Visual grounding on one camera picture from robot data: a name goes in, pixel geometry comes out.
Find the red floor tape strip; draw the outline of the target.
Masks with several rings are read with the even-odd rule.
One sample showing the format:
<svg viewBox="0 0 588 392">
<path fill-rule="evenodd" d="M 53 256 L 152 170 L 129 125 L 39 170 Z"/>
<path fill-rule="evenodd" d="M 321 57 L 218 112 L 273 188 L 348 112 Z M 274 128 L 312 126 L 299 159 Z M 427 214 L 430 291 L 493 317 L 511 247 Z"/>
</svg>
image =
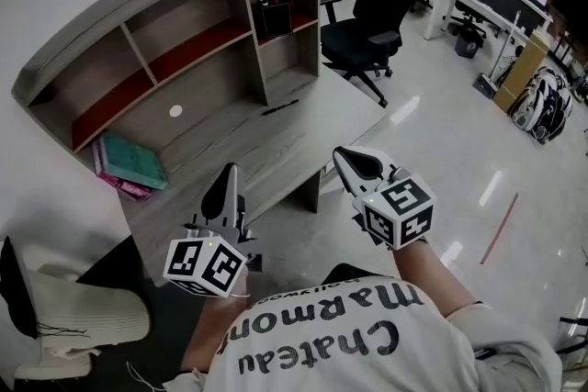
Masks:
<svg viewBox="0 0 588 392">
<path fill-rule="evenodd" d="M 514 193 L 514 196 L 511 200 L 511 203 L 509 204 L 509 206 L 508 206 L 508 208 L 507 208 L 507 210 L 506 210 L 506 212 L 505 212 L 505 214 L 504 214 L 504 216 L 498 226 L 498 229 L 496 230 L 494 236 L 492 237 L 492 240 L 490 241 L 485 253 L 481 257 L 480 265 L 485 265 L 486 262 L 488 261 L 489 257 L 491 256 L 492 251 L 493 251 L 497 241 L 500 239 L 500 237 L 503 233 L 503 230 L 504 230 L 509 218 L 511 217 L 511 214 L 512 214 L 512 212 L 515 208 L 515 205 L 518 201 L 519 195 L 520 194 L 518 192 Z"/>
</svg>

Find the black office chair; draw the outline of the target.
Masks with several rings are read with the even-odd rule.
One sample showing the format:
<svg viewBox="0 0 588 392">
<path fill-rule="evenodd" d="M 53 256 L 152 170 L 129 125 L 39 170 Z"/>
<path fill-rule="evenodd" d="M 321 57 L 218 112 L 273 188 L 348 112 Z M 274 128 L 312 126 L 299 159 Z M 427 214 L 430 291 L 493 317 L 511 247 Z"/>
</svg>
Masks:
<svg viewBox="0 0 588 392">
<path fill-rule="evenodd" d="M 390 57 L 402 46 L 401 23 L 416 0 L 356 0 L 353 16 L 321 27 L 321 54 L 324 65 L 344 73 L 344 78 L 360 79 L 378 98 L 388 101 L 367 71 L 383 71 L 390 77 Z"/>
</svg>

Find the black metal stand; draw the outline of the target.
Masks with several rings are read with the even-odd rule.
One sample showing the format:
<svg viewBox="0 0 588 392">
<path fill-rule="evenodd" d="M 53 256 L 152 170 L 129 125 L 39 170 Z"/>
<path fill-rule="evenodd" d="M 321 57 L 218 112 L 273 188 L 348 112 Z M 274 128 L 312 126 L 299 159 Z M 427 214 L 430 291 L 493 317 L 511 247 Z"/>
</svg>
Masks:
<svg viewBox="0 0 588 392">
<path fill-rule="evenodd" d="M 588 318 L 568 318 L 560 317 L 560 322 L 571 324 L 572 326 L 581 326 L 586 328 L 583 340 L 573 345 L 557 350 L 557 354 L 569 354 L 580 350 L 588 349 Z"/>
</svg>

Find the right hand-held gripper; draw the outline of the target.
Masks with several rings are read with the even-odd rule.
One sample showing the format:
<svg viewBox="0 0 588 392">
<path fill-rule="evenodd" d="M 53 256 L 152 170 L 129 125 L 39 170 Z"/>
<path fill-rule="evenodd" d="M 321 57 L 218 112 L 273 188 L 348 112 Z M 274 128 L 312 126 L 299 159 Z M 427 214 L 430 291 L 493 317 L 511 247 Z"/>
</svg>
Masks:
<svg viewBox="0 0 588 392">
<path fill-rule="evenodd" d="M 430 231 L 435 194 L 419 174 L 396 169 L 386 152 L 364 146 L 336 147 L 333 157 L 345 189 L 356 196 L 353 207 L 360 225 L 376 244 L 399 250 Z M 370 189 L 371 182 L 389 175 Z"/>
</svg>

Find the black pen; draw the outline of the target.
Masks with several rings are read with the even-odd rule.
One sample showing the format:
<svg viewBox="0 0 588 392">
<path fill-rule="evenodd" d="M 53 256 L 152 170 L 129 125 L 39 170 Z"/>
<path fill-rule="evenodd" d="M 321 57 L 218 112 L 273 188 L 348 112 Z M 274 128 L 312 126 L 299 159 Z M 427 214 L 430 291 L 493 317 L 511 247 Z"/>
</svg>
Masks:
<svg viewBox="0 0 588 392">
<path fill-rule="evenodd" d="M 287 108 L 289 106 L 296 105 L 299 101 L 300 100 L 297 98 L 297 99 L 293 99 L 293 100 L 291 100 L 291 101 L 289 101 L 289 102 L 287 102 L 285 104 L 282 104 L 282 105 L 279 105 L 279 106 L 275 106 L 275 107 L 271 107 L 271 108 L 263 111 L 262 114 L 261 114 L 261 116 L 264 116 L 264 117 L 265 116 L 269 116 L 269 115 L 271 115 L 273 113 L 276 113 L 276 112 L 278 112 L 278 111 L 280 111 L 280 110 L 282 110 L 284 108 Z"/>
</svg>

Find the black swivel chair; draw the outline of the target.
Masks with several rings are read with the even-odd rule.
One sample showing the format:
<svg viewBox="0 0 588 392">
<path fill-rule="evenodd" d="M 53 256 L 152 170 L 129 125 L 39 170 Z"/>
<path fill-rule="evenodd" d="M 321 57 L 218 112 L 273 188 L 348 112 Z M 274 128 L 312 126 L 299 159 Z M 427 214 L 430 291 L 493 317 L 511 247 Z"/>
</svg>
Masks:
<svg viewBox="0 0 588 392">
<path fill-rule="evenodd" d="M 460 33 L 465 33 L 466 37 L 472 39 L 479 48 L 487 39 L 487 32 L 477 25 L 485 20 L 485 17 L 460 0 L 449 0 L 443 20 L 453 36 L 457 37 Z"/>
</svg>

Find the person's white printed shirt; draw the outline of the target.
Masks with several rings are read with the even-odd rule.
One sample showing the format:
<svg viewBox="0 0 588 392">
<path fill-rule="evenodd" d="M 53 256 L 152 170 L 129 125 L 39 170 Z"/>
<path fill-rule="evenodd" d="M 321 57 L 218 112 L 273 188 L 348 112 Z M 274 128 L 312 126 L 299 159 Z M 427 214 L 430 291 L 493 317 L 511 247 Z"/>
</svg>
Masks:
<svg viewBox="0 0 588 392">
<path fill-rule="evenodd" d="M 223 334 L 207 372 L 165 392 L 560 392 L 539 333 L 483 303 L 444 316 L 419 287 L 372 275 L 266 297 Z"/>
</svg>

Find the teal book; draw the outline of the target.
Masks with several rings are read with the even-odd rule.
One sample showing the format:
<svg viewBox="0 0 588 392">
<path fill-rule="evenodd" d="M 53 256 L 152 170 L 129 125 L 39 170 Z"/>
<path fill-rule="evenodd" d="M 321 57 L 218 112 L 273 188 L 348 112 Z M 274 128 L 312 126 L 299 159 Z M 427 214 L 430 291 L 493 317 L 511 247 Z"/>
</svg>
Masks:
<svg viewBox="0 0 588 392">
<path fill-rule="evenodd" d="M 108 174 L 157 190 L 168 186 L 166 173 L 154 151 L 111 132 L 103 133 L 98 142 Z"/>
</svg>

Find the black desk divider panel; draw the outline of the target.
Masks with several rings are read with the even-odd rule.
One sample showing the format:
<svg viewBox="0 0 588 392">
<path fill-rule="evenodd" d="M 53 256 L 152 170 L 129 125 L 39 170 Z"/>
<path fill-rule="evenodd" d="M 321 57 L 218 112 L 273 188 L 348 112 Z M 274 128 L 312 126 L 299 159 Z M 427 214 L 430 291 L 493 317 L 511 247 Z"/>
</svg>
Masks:
<svg viewBox="0 0 588 392">
<path fill-rule="evenodd" d="M 517 26 L 529 36 L 536 28 L 544 25 L 544 18 L 522 0 L 479 0 L 501 17 L 514 22 L 519 13 Z"/>
</svg>

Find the black pen holder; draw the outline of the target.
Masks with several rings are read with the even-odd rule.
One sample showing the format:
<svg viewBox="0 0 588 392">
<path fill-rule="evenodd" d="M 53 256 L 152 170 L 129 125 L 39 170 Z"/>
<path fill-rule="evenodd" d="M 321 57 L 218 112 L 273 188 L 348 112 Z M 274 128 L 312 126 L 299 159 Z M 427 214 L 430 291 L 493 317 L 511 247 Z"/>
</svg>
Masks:
<svg viewBox="0 0 588 392">
<path fill-rule="evenodd" d="M 259 39 L 273 39 L 292 32 L 290 0 L 279 0 L 279 5 L 274 5 L 273 0 L 268 0 L 267 6 L 255 0 L 253 16 Z"/>
</svg>

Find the cream ornate stool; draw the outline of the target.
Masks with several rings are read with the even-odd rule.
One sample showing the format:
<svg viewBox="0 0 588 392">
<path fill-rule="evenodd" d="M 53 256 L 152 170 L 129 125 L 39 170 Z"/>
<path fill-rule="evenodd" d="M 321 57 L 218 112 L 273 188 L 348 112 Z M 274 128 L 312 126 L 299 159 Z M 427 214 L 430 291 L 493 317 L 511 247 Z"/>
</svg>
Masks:
<svg viewBox="0 0 588 392">
<path fill-rule="evenodd" d="M 92 371 L 93 357 L 100 354 L 97 348 L 69 351 L 43 348 L 39 360 L 17 368 L 15 379 L 47 381 L 87 376 Z"/>
</svg>

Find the person's left forearm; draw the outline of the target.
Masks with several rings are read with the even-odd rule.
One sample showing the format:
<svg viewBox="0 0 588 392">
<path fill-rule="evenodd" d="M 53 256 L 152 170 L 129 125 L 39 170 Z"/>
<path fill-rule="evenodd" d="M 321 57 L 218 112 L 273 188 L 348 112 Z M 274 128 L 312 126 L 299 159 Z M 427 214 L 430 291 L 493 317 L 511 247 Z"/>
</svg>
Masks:
<svg viewBox="0 0 588 392">
<path fill-rule="evenodd" d="M 208 297 L 185 350 L 181 371 L 207 373 L 225 333 L 246 310 L 248 294 Z"/>
</svg>

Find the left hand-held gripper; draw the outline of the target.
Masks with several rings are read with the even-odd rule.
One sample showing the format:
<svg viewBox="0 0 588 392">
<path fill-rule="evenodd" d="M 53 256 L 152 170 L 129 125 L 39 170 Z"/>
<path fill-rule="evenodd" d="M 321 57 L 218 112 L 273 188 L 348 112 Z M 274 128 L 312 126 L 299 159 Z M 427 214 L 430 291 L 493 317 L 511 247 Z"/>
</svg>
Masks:
<svg viewBox="0 0 588 392">
<path fill-rule="evenodd" d="M 229 162 L 202 198 L 205 221 L 187 223 L 186 237 L 170 241 L 164 280 L 194 296 L 238 297 L 234 288 L 243 270 L 263 271 L 260 253 L 237 248 L 254 239 L 244 227 L 245 213 L 243 171 Z"/>
</svg>

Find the black thread bundle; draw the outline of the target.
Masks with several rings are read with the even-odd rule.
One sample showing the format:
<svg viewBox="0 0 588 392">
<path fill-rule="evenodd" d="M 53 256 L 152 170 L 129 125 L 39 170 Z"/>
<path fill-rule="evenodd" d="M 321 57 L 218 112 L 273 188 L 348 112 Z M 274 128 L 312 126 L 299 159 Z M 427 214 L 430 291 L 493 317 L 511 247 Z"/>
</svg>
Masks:
<svg viewBox="0 0 588 392">
<path fill-rule="evenodd" d="M 52 326 L 46 323 L 36 323 L 38 335 L 40 337 L 66 337 L 66 338 L 89 338 L 87 330 L 70 329 L 66 327 Z"/>
</svg>

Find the white and black bag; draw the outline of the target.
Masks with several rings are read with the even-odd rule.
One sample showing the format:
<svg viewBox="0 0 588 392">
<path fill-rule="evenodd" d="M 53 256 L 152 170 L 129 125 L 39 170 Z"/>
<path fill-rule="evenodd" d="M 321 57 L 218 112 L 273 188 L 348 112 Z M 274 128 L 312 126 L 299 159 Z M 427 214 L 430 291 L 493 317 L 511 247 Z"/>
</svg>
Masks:
<svg viewBox="0 0 588 392">
<path fill-rule="evenodd" d="M 565 128 L 572 110 L 571 92 L 566 79 L 548 66 L 537 70 L 533 85 L 543 96 L 543 106 L 530 133 L 540 144 L 546 144 Z"/>
<path fill-rule="evenodd" d="M 509 116 L 519 129 L 528 132 L 537 124 L 543 106 L 541 81 L 532 81 L 514 101 Z"/>
</svg>

